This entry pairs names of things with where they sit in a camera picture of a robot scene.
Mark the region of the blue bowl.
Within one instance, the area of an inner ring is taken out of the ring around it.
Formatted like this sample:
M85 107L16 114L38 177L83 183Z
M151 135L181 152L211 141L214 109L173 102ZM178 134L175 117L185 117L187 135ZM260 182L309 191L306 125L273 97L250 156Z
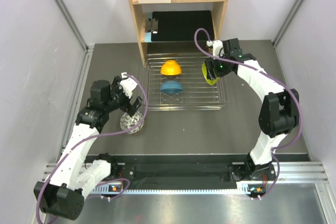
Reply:
M178 94L183 91L183 86L179 81L165 81L160 86L160 92L165 94Z

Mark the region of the green bowl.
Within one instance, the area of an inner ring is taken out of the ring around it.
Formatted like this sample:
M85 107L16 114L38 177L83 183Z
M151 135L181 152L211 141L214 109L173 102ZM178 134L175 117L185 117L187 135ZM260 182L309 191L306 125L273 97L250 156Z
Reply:
M202 74L203 74L203 77L204 77L205 81L210 86L215 85L219 81L219 78L216 78L216 79L213 79L213 80L209 78L205 63L202 63Z

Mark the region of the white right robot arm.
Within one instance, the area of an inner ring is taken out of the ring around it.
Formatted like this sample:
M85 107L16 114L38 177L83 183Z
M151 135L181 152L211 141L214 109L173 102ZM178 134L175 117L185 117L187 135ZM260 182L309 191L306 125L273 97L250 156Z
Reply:
M212 50L212 56L205 59L202 66L205 69L205 79L217 81L233 72L252 88L262 102L257 143L247 154L244 167L230 171L234 181L245 177L257 180L270 173L272 152L299 123L298 109L294 102L299 94L295 89L288 92L269 79L257 59L251 53L242 52L237 38L226 41L208 40L206 46Z

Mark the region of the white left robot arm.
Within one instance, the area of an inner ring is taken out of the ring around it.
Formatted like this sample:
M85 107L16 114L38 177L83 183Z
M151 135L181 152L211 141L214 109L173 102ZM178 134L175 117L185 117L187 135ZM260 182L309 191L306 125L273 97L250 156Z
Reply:
M76 117L71 137L55 168L44 182L37 182L34 194L37 199L36 220L42 222L42 213L76 220L90 193L114 180L119 174L115 160L101 154L84 172L81 168L95 140L106 136L102 133L111 112L121 110L134 116L147 97L137 97L131 102L133 92L141 84L132 75L123 72L112 82L98 80L92 83L86 106Z

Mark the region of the patterned white floral bowl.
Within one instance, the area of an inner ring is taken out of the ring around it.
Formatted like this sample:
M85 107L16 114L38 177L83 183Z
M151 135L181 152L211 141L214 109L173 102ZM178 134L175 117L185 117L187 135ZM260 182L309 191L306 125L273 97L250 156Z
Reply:
M130 130L127 132L128 134L138 134L139 132L142 131L144 125L145 125L145 120L143 120L141 123L140 121L143 119L143 113L140 111L136 111L136 113L133 116L130 116L128 113L123 113L121 119L120 119L120 127L122 130L127 130L130 128L135 127L134 129Z

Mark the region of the orange bowl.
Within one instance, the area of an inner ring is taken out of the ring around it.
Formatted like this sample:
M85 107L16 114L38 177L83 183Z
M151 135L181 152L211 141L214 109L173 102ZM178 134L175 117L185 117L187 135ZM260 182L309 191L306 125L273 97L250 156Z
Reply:
M162 65L160 73L165 76L177 76L182 73L182 68L176 60L167 60Z

